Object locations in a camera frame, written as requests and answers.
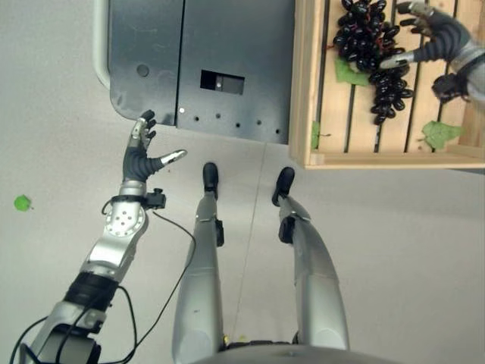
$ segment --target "robotic hand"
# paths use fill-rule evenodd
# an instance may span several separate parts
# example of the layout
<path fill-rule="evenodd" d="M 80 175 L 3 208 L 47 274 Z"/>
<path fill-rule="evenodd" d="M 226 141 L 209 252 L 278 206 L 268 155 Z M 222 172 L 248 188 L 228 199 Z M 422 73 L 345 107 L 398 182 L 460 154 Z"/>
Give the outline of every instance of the robotic hand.
<path fill-rule="evenodd" d="M 485 106 L 485 49 L 471 38 L 457 20 L 423 2 L 403 2 L 397 5 L 400 14 L 416 18 L 403 20 L 401 25 L 414 26 L 412 33 L 429 36 L 431 41 L 414 51 L 394 55 L 380 64 L 381 68 L 401 67 L 411 62 L 444 59 L 456 74 L 439 77 L 433 91 L 442 102 L 457 96 L 470 96 Z"/>
<path fill-rule="evenodd" d="M 153 111 L 145 112 L 130 134 L 123 163 L 123 182 L 111 198 L 105 228 L 84 261 L 64 299 L 57 303 L 30 347 L 20 345 L 20 362 L 69 364 L 97 363 L 101 347 L 90 334 L 98 334 L 119 283 L 135 256 L 136 244 L 148 227 L 145 210 L 164 207 L 160 189 L 146 193 L 148 177 L 187 154 L 177 150 L 148 158 L 147 148 L 155 131 Z"/>

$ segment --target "white pipe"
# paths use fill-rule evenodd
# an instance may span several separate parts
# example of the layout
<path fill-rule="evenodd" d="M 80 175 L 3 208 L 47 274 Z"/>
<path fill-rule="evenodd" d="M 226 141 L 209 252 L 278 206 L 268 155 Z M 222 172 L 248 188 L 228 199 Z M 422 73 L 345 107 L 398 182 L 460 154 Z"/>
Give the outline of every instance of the white pipe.
<path fill-rule="evenodd" d="M 93 0 L 92 13 L 92 65 L 99 81 L 109 89 L 108 27 L 109 0 Z"/>

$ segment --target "wooden crate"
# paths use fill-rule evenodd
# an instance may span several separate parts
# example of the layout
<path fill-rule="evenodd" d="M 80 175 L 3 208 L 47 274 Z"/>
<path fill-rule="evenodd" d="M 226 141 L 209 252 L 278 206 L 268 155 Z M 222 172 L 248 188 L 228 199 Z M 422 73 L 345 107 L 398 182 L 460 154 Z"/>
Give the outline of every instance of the wooden crate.
<path fill-rule="evenodd" d="M 388 0 L 385 12 L 388 20 L 398 24 L 403 16 L 397 14 L 395 4 Z M 483 40 L 482 0 L 429 0 L 429 4 L 454 14 Z M 344 14 L 340 0 L 296 0 L 291 157 L 308 169 L 484 168 L 483 111 L 461 99 L 440 105 L 431 90 L 433 81 L 447 71 L 444 61 L 412 65 L 405 79 L 415 97 L 405 100 L 406 109 L 395 119 L 386 120 L 382 127 L 373 124 L 374 87 L 337 83 L 337 52 L 327 49 L 338 30 L 336 21 Z M 396 40 L 412 50 L 420 45 L 421 37 L 402 28 Z M 314 121 L 320 122 L 318 149 L 311 149 Z M 464 131 L 443 151 L 433 151 L 421 132 L 429 121 L 461 125 Z"/>

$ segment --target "wooden slat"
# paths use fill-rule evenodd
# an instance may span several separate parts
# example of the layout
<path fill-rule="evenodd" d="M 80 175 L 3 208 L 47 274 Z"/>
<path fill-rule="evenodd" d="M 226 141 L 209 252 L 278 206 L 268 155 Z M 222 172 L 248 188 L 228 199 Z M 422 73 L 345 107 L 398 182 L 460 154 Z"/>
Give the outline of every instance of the wooden slat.
<path fill-rule="evenodd" d="M 457 19 L 466 24 L 473 37 L 485 41 L 485 5 L 482 0 L 467 0 L 459 2 Z M 483 111 L 478 111 L 474 105 L 456 99 L 443 106 L 441 121 L 445 124 L 463 126 L 463 135 L 459 139 L 450 140 L 446 145 L 463 144 L 466 146 L 483 145 L 483 129 L 485 120 Z"/>
<path fill-rule="evenodd" d="M 481 146 L 448 146 L 447 152 L 459 155 L 466 155 L 467 157 L 481 158 L 485 163 L 485 148 Z"/>
<path fill-rule="evenodd" d="M 302 69 L 303 59 L 303 27 L 305 26 L 305 3 L 295 3 L 295 34 L 293 37 L 293 75 L 291 87 L 291 106 L 289 110 L 289 155 L 298 162 L 305 139 L 305 128 L 299 122 L 299 115 L 302 112 L 302 81 L 304 78 Z"/>
<path fill-rule="evenodd" d="M 310 169 L 485 168 L 485 161 L 452 153 L 312 153 Z"/>
<path fill-rule="evenodd" d="M 327 44 L 331 45 L 339 30 L 337 20 L 346 13 L 340 0 L 330 0 Z M 325 72 L 321 103 L 321 127 L 318 150 L 322 152 L 343 152 L 346 146 L 347 114 L 351 86 L 337 83 L 335 75 L 336 49 L 324 50 Z"/>
<path fill-rule="evenodd" d="M 323 1 L 296 2 L 289 149 L 301 165 L 309 161 L 311 124 L 316 115 L 323 11 Z"/>
<path fill-rule="evenodd" d="M 392 2 L 387 2 L 384 9 L 386 20 L 393 15 Z M 373 85 L 355 87 L 354 105 L 352 108 L 352 123 L 350 128 L 349 152 L 373 152 L 376 143 L 377 127 L 374 125 L 375 114 L 371 113 L 376 89 Z"/>
<path fill-rule="evenodd" d="M 454 0 L 430 0 L 430 5 L 453 15 L 455 10 Z M 436 78 L 443 76 L 446 72 L 445 61 L 421 62 L 418 87 L 415 94 L 415 110 L 411 119 L 409 134 L 408 152 L 431 153 L 432 149 L 424 142 L 423 127 L 430 121 L 437 121 L 440 112 L 440 101 L 431 89 Z"/>
<path fill-rule="evenodd" d="M 485 111 L 476 105 L 467 105 L 459 145 L 485 148 Z"/>
<path fill-rule="evenodd" d="M 409 18 L 409 15 L 401 15 L 396 12 L 396 24 L 399 24 L 401 20 Z M 411 33 L 411 27 L 402 27 L 401 32 L 396 38 L 398 41 L 398 46 L 405 48 L 407 51 L 416 49 L 419 47 L 421 42 L 420 36 Z M 408 88 L 410 89 L 415 89 L 417 70 L 418 66 L 416 64 L 411 64 L 411 70 L 403 77 L 403 79 L 408 82 Z M 417 102 L 419 100 L 417 96 L 414 98 L 414 100 L 415 104 L 419 104 L 419 102 Z M 413 99 L 404 99 L 403 101 L 406 108 L 403 111 L 398 111 L 397 116 L 394 119 L 386 120 L 382 126 L 382 131 L 380 133 L 379 152 L 404 152 L 406 139 L 408 137 Z"/>

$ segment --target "black cable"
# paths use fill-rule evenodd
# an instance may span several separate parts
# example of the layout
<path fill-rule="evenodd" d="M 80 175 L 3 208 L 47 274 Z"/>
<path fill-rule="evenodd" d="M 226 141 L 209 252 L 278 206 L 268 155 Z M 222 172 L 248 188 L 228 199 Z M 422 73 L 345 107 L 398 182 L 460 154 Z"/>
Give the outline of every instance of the black cable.
<path fill-rule="evenodd" d="M 12 350 L 12 355 L 10 356 L 10 361 L 8 362 L 8 364 L 14 364 L 15 354 L 17 353 L 17 350 L 18 350 L 20 344 L 22 343 L 23 338 L 29 333 L 30 330 L 32 330 L 34 327 L 36 327 L 41 322 L 44 322 L 47 318 L 48 318 L 48 316 L 42 317 L 40 320 L 35 321 L 33 324 L 31 324 L 31 326 L 29 326 L 28 328 L 26 328 L 23 331 L 22 335 L 19 336 L 17 343 L 15 343 L 15 346 L 14 346 L 14 349 Z"/>
<path fill-rule="evenodd" d="M 185 229 L 182 225 L 176 223 L 175 221 L 172 221 L 169 218 L 165 218 L 165 217 L 157 214 L 156 212 L 153 212 L 153 215 L 157 216 L 158 218 L 160 218 L 162 220 L 165 220 L 166 222 L 171 223 L 172 225 L 175 225 L 177 228 L 179 228 L 180 230 L 182 230 L 183 232 L 185 232 L 187 235 L 189 235 L 190 238 L 192 239 L 192 243 L 193 243 L 192 253 L 190 254 L 189 261 L 187 262 L 187 264 L 184 267 L 184 269 L 182 270 L 182 273 L 180 274 L 180 276 L 179 276 L 176 284 L 174 285 L 174 288 L 172 289 L 172 291 L 171 291 L 170 295 L 168 296 L 167 300 L 165 301 L 165 304 L 161 308 L 161 311 L 158 314 L 157 319 L 155 320 L 155 322 L 153 323 L 153 325 L 147 330 L 147 332 L 142 336 L 142 338 L 140 339 L 140 341 L 137 340 L 138 339 L 138 333 L 137 333 L 137 329 L 136 329 L 135 312 L 134 312 L 134 309 L 133 309 L 133 303 L 131 301 L 131 297 L 128 294 L 128 291 L 127 291 L 126 288 L 124 288 L 122 286 L 118 286 L 118 288 L 125 294 L 125 296 L 127 298 L 128 306 L 130 308 L 131 322 L 133 324 L 133 349 L 123 359 L 121 359 L 121 360 L 118 360 L 116 362 L 104 362 L 104 363 L 100 363 L 100 364 L 127 364 L 134 357 L 135 352 L 138 349 L 138 347 L 152 333 L 152 331 L 155 329 L 156 325 L 160 321 L 160 318 L 163 316 L 163 314 L 164 314 L 164 312 L 165 312 L 168 304 L 172 300 L 172 298 L 173 298 L 173 296 L 175 294 L 175 291 L 179 287 L 180 282 L 182 281 L 183 276 L 185 275 L 187 269 L 189 268 L 189 266 L 192 263 L 192 260 L 194 258 L 194 255 L 195 255 L 195 252 L 196 252 L 196 248 L 197 248 L 197 240 L 196 240 L 196 238 L 187 229 Z M 64 345 L 66 344 L 66 342 L 67 342 L 70 334 L 72 333 L 72 331 L 76 328 L 77 323 L 98 302 L 98 300 L 100 300 L 105 294 L 106 293 L 99 294 L 98 297 L 96 297 L 88 306 L 86 306 L 83 309 L 83 311 L 79 314 L 79 316 L 76 318 L 76 320 L 73 322 L 73 324 L 68 328 L 68 330 L 66 331 L 66 333 L 65 333 L 65 335 L 64 335 L 64 337 L 62 339 L 61 344 L 59 345 L 58 351 L 56 353 L 56 356 L 55 356 L 55 364 L 60 364 L 59 360 L 61 359 L 61 353 L 62 353 L 62 350 L 64 348 Z M 22 335 L 18 338 L 17 343 L 14 346 L 14 349 L 12 351 L 9 364 L 14 364 L 15 354 L 17 353 L 17 350 L 18 350 L 19 347 L 21 348 L 20 354 L 21 354 L 21 356 L 23 358 L 25 358 L 25 356 L 28 355 L 31 359 L 34 360 L 35 364 L 42 364 L 39 361 L 39 359 L 37 358 L 37 356 L 35 355 L 35 353 L 26 344 L 21 344 L 21 341 L 29 333 L 29 331 L 32 330 L 32 328 L 34 328 L 35 326 L 37 326 L 41 322 L 44 322 L 47 318 L 48 318 L 48 316 L 43 317 L 40 320 L 34 322 L 33 324 L 31 324 L 31 326 L 29 326 L 22 333 Z"/>
<path fill-rule="evenodd" d="M 106 207 L 108 207 L 108 205 L 111 203 L 111 199 L 109 199 L 108 201 L 106 201 L 106 203 L 103 205 L 103 207 L 101 208 L 101 215 L 107 215 L 108 213 L 106 212 Z"/>
<path fill-rule="evenodd" d="M 125 297 L 127 298 L 128 307 L 130 308 L 130 316 L 131 316 L 131 323 L 133 325 L 133 349 L 123 358 L 117 360 L 115 362 L 100 362 L 99 364 L 120 364 L 120 363 L 127 363 L 129 362 L 135 355 L 136 352 L 136 344 L 138 343 L 138 333 L 136 330 L 136 320 L 135 320 L 135 312 L 133 309 L 133 303 L 131 302 L 130 294 L 128 293 L 127 289 L 122 286 L 118 286 L 120 290 L 123 291 Z"/>
<path fill-rule="evenodd" d="M 36 354 L 33 353 L 33 351 L 26 345 L 26 344 L 21 344 L 20 345 L 20 363 L 24 364 L 26 361 L 26 356 L 29 356 L 35 364 L 42 364 L 42 362 L 37 358 Z"/>
<path fill-rule="evenodd" d="M 182 281 L 182 278 L 183 276 L 185 275 L 185 272 L 187 271 L 187 269 L 189 268 L 190 264 L 192 263 L 192 260 L 194 258 L 194 255 L 195 255 L 195 252 L 196 252 L 196 248 L 197 248 L 197 240 L 196 238 L 187 230 L 185 229 L 183 226 L 179 225 L 178 223 L 176 223 L 175 221 L 172 221 L 170 220 L 169 218 L 165 218 L 159 214 L 157 214 L 156 212 L 153 212 L 153 215 L 157 216 L 158 218 L 161 218 L 162 220 L 165 220 L 166 222 L 169 222 L 171 223 L 172 225 L 175 225 L 177 226 L 180 230 L 184 231 L 187 235 L 190 236 L 190 238 L 192 239 L 192 242 L 193 242 L 193 249 L 192 249 L 192 253 L 190 254 L 190 258 L 189 258 L 189 261 L 187 262 L 185 268 L 183 269 L 182 271 L 182 274 L 180 275 L 178 281 L 176 282 L 173 290 L 171 291 L 170 293 L 170 296 L 168 296 L 168 299 L 167 299 L 167 302 L 165 302 L 163 308 L 161 309 L 160 313 L 158 314 L 158 317 L 157 319 L 155 320 L 155 323 L 151 326 L 151 328 L 149 330 L 147 330 L 147 332 L 142 336 L 142 339 L 138 342 L 137 346 L 139 346 L 145 339 L 146 337 L 152 332 L 152 330 L 155 328 L 155 326 L 158 324 L 158 321 L 160 321 L 160 317 L 163 315 L 165 309 L 167 308 L 168 306 L 168 303 L 170 303 L 172 297 L 174 296 L 175 294 L 175 291 L 177 290 L 177 288 L 179 287 L 180 285 L 180 282 Z"/>
<path fill-rule="evenodd" d="M 175 221 L 172 221 L 170 220 L 169 218 L 165 218 L 159 214 L 157 214 L 156 212 L 153 212 L 153 215 L 157 216 L 158 218 L 161 218 L 162 220 L 165 220 L 166 222 L 169 222 L 171 223 L 172 225 L 175 225 L 176 227 L 178 227 L 180 230 L 182 230 L 183 232 L 185 232 L 187 235 L 190 236 L 190 238 L 192 239 L 192 243 L 193 243 L 193 249 L 192 249 L 192 253 L 190 254 L 190 258 L 189 258 L 189 261 L 187 262 L 185 268 L 182 270 L 182 273 L 180 274 L 179 276 L 179 279 L 177 280 L 176 284 L 174 285 L 174 288 L 172 289 L 170 295 L 168 296 L 167 298 L 167 301 L 165 302 L 165 304 L 163 305 L 163 307 L 161 308 L 161 311 L 160 313 L 158 314 L 158 317 L 157 319 L 155 320 L 155 322 L 153 323 L 153 325 L 147 330 L 147 332 L 142 336 L 142 338 L 140 339 L 140 341 L 138 341 L 135 345 L 135 347 L 128 353 L 128 355 L 122 359 L 122 360 L 118 360 L 117 362 L 104 362 L 104 363 L 100 363 L 100 364 L 127 364 L 135 355 L 135 352 L 136 350 L 138 349 L 138 347 L 141 345 L 141 343 L 147 338 L 147 336 L 150 335 L 150 333 L 153 331 L 153 329 L 155 328 L 155 326 L 158 324 L 158 322 L 160 321 L 160 318 L 162 317 L 162 315 L 164 314 L 164 311 L 165 309 L 167 308 L 168 306 L 168 303 L 170 303 L 170 301 L 172 300 L 172 297 L 174 296 L 175 294 L 175 291 L 177 290 L 177 288 L 179 287 L 180 285 L 180 282 L 182 281 L 182 278 L 183 276 L 185 275 L 187 269 L 189 268 L 190 264 L 192 263 L 192 260 L 194 258 L 194 255 L 196 253 L 196 248 L 197 248 L 197 240 L 196 238 L 187 230 L 185 229 L 182 225 L 176 223 Z"/>
<path fill-rule="evenodd" d="M 76 320 L 69 326 L 68 330 L 64 334 L 61 343 L 59 344 L 58 352 L 55 354 L 55 364 L 61 364 L 61 353 L 62 349 L 64 349 L 64 345 L 67 343 L 67 339 L 69 339 L 70 333 L 76 328 L 77 323 L 81 320 L 81 318 L 100 300 L 107 292 L 100 293 L 88 306 L 84 307 L 83 311 L 77 316 Z"/>

